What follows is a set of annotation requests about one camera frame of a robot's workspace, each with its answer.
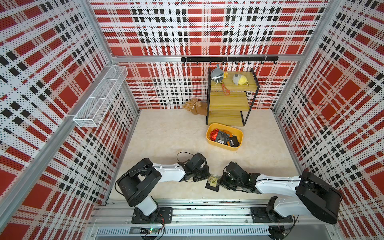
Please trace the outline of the black gold tea bag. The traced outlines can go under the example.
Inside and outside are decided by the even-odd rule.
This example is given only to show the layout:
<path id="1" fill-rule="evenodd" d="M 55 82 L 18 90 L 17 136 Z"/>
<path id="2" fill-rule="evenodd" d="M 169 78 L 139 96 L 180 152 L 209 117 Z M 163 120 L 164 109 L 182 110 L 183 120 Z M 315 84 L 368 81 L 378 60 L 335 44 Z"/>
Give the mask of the black gold tea bag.
<path id="1" fill-rule="evenodd" d="M 207 179 L 205 188 L 214 192 L 219 192 L 220 189 L 220 176 L 210 175 Z"/>

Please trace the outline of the small red tea bag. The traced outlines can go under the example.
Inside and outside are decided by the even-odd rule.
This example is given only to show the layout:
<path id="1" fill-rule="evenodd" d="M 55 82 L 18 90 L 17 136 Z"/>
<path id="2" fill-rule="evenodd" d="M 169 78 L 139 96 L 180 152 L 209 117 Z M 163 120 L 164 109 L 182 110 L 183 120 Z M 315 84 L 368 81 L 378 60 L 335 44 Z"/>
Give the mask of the small red tea bag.
<path id="1" fill-rule="evenodd" d="M 217 136 L 218 136 L 219 131 L 220 131 L 219 129 L 214 129 L 214 130 L 212 130 L 212 131 L 210 132 L 209 137 L 210 137 L 210 140 L 211 140 L 211 141 L 213 141 L 213 142 L 216 141 L 216 138 L 217 138 Z"/>

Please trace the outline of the black barcode tea bag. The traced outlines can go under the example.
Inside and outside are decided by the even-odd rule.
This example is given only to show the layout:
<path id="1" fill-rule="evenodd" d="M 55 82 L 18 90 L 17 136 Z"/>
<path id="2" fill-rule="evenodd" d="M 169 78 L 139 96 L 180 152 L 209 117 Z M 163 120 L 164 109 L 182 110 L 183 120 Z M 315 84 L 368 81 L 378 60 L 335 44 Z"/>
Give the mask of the black barcode tea bag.
<path id="1" fill-rule="evenodd" d="M 223 131 L 219 131 L 218 136 L 217 136 L 215 142 L 227 146 L 227 141 L 228 141 L 228 139 L 229 139 L 229 135 L 227 135 L 227 134 L 224 133 Z"/>

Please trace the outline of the yellow plastic storage box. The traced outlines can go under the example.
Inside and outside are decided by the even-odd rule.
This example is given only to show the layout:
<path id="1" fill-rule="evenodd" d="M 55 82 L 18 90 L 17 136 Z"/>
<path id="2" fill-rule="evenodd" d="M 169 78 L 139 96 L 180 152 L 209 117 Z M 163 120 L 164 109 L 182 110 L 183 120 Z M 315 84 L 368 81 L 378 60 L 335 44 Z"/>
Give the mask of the yellow plastic storage box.
<path id="1" fill-rule="evenodd" d="M 230 151 L 238 150 L 243 138 L 244 134 L 241 130 L 218 123 L 211 124 L 206 132 L 209 144 Z"/>

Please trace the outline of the orange tea bag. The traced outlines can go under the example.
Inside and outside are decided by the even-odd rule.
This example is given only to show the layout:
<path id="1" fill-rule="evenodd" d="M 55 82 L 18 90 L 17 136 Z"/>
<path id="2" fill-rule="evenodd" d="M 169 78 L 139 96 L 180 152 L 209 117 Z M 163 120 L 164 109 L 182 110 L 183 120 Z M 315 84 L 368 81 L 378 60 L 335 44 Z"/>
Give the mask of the orange tea bag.
<path id="1" fill-rule="evenodd" d="M 227 141 L 227 145 L 231 147 L 232 145 L 231 145 L 231 143 L 230 143 L 230 138 L 233 137 L 233 134 L 232 134 L 231 132 L 227 131 L 227 130 L 224 130 L 224 133 L 226 133 L 227 135 L 229 135 L 229 139 L 228 139 L 228 141 Z"/>

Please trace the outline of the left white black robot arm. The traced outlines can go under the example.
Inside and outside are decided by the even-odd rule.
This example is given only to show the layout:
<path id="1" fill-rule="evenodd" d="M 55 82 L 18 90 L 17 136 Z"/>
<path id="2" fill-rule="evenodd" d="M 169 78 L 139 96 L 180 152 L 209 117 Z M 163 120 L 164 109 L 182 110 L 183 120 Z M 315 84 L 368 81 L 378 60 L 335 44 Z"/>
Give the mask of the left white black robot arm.
<path id="1" fill-rule="evenodd" d="M 144 158 L 117 179 L 115 189 L 125 197 L 130 207 L 135 207 L 145 217 L 152 217 L 158 215 L 160 210 L 158 203 L 150 196 L 158 183 L 195 183 L 209 176 L 207 160 L 200 153 L 173 165 L 155 164 Z"/>

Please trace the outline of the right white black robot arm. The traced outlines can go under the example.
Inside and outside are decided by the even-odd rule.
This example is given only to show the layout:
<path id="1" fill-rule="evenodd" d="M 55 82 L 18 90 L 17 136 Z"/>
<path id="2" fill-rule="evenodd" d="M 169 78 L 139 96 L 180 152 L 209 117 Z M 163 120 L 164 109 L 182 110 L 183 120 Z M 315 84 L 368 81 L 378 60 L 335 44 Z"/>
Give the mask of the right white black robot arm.
<path id="1" fill-rule="evenodd" d="M 220 184 L 234 192 L 272 195 L 266 206 L 252 208 L 256 223 L 291 223 L 298 216 L 313 216 L 324 223 L 336 224 L 343 198 L 336 188 L 310 172 L 274 177 L 247 173 L 234 162 L 224 168 Z"/>

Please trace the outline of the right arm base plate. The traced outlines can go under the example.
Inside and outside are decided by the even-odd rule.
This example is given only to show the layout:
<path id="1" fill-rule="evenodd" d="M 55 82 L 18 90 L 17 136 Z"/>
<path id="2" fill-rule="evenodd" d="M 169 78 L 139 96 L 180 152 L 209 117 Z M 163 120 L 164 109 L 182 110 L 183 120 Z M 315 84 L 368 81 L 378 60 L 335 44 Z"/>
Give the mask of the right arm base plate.
<path id="1" fill-rule="evenodd" d="M 282 217 L 274 210 L 267 211 L 266 207 L 251 207 L 251 217 L 254 223 L 293 223 L 293 217 Z"/>

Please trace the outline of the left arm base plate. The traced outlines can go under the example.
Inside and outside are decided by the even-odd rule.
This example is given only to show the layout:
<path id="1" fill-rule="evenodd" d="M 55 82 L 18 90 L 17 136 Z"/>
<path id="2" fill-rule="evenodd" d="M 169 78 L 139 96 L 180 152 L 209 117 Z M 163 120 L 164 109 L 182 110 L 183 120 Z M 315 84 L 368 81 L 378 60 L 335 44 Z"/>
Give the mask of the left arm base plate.
<path id="1" fill-rule="evenodd" d="M 164 223 L 169 224 L 172 222 L 173 218 L 173 208 L 157 208 L 149 216 L 144 215 L 144 213 L 139 209 L 135 208 L 133 217 L 131 220 L 132 224 L 151 224 L 151 223 Z"/>

